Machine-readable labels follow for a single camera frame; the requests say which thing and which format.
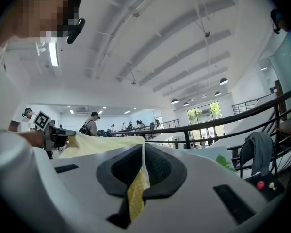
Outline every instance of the white ceiling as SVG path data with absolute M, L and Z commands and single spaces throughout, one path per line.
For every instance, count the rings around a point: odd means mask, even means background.
M 62 114 L 71 114 L 70 110 L 73 110 L 73 115 L 87 115 L 90 116 L 90 114 L 94 111 L 100 112 L 103 111 L 100 116 L 101 117 L 113 117 L 113 116 L 129 116 L 132 113 L 138 112 L 141 109 L 134 109 L 134 108 L 118 108 L 118 107 L 106 107 L 106 109 L 103 108 L 103 106 L 88 106 L 88 105 L 51 105 L 51 108 L 53 108 L 55 111 L 62 113 Z
M 217 90 L 222 94 L 228 92 L 226 86 L 218 86 L 222 77 L 233 85 L 244 72 L 246 65 L 239 65 L 239 49 L 246 44 L 245 37 L 256 37 L 259 40 L 256 44 L 263 40 L 247 29 L 245 32 L 238 29 L 245 19 L 255 25 L 259 23 L 250 17 L 259 17 L 257 13 L 246 18 L 240 15 L 244 1 L 82 0 L 80 16 L 86 24 L 74 44 L 68 45 L 65 39 L 57 41 L 59 67 L 51 65 L 47 45 L 40 56 L 30 40 L 12 41 L 9 50 L 26 67 L 33 85 L 43 80 L 48 83 L 54 77 L 64 82 L 69 77 L 67 80 L 73 79 L 82 88 L 80 76 L 83 76 L 93 83 L 118 83 L 132 91 L 149 87 L 156 96 L 169 100 L 185 101 L 207 93 L 211 99 Z M 258 9 L 260 5 L 254 2 L 252 6 Z M 205 38 L 201 26 L 210 32 L 209 38 Z M 246 51 L 245 56 L 251 60 L 256 49 L 248 45 Z M 110 101 L 113 96 L 106 94 Z M 99 111 L 102 106 L 91 107 L 90 111 Z M 122 115 L 129 109 L 124 104 L 120 110 L 116 108 L 108 107 L 104 114 Z

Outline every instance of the patterned yellow fabric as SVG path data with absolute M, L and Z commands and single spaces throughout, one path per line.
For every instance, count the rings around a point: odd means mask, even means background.
M 69 137 L 69 144 L 58 158 L 72 158 L 95 153 L 103 153 L 134 144 L 143 144 L 144 153 L 145 140 L 142 137 L 92 137 L 81 133 L 76 133 L 75 136 Z M 127 190 L 129 215 L 132 222 L 136 219 L 144 207 L 144 203 L 142 201 L 143 191 L 150 187 L 144 168 L 145 159 L 143 156 L 143 167 L 140 169 L 135 180 Z

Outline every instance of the backpack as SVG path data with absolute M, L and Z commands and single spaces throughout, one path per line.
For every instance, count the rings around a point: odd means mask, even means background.
M 87 124 L 85 125 L 85 123 L 84 123 L 83 126 L 79 129 L 79 132 L 80 132 L 81 134 L 85 134 L 85 135 L 89 135 L 89 136 L 91 136 L 92 134 L 91 134 L 90 130 L 87 128 Z

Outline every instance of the chair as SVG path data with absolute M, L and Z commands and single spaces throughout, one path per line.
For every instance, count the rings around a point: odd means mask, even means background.
M 276 156 L 274 147 L 273 147 L 273 156 Z M 254 145 L 250 140 L 248 140 L 243 144 L 241 152 L 240 152 L 240 177 L 241 178 L 243 178 L 243 165 L 251 159 L 254 159 Z M 273 165 L 275 166 L 275 174 L 277 174 L 276 161 L 273 162 Z M 249 182 L 254 187 L 256 187 L 259 181 L 264 181 L 265 187 L 262 190 L 260 190 L 260 192 L 268 201 L 271 201 L 272 199 L 274 199 L 275 197 L 277 197 L 278 195 L 280 195 L 281 193 L 285 191 L 285 188 L 283 187 L 283 185 L 280 183 L 278 179 L 274 177 L 274 175 L 270 171 L 268 172 L 267 175 L 263 177 L 259 173 L 249 178 L 246 178 L 244 180 Z M 270 182 L 274 182 L 274 187 L 276 187 L 275 191 L 268 187 Z

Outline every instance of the red object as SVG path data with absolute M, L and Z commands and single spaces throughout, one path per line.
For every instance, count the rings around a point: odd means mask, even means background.
M 264 186 L 265 186 L 264 181 L 259 181 L 257 183 L 257 190 L 259 190 L 259 191 L 262 190 L 264 188 Z

